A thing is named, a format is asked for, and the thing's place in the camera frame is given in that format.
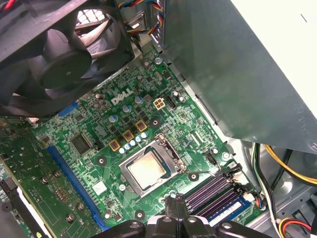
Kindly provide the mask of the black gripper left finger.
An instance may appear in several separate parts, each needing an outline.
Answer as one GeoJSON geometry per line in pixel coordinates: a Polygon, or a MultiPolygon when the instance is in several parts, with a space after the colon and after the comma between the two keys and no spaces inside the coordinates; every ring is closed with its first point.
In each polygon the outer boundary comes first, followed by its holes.
{"type": "Polygon", "coordinates": [[[165,212],[152,216],[144,224],[137,220],[128,220],[97,235],[94,238],[177,238],[178,215],[176,198],[165,199],[165,212]]]}

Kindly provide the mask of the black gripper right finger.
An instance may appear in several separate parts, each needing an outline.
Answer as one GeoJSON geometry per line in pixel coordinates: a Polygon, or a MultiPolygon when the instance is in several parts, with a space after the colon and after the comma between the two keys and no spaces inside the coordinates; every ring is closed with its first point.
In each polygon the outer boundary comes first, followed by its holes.
{"type": "Polygon", "coordinates": [[[176,196],[177,220],[182,238],[267,238],[266,234],[234,221],[221,221],[212,227],[201,216],[190,215],[183,195],[176,196]]]}

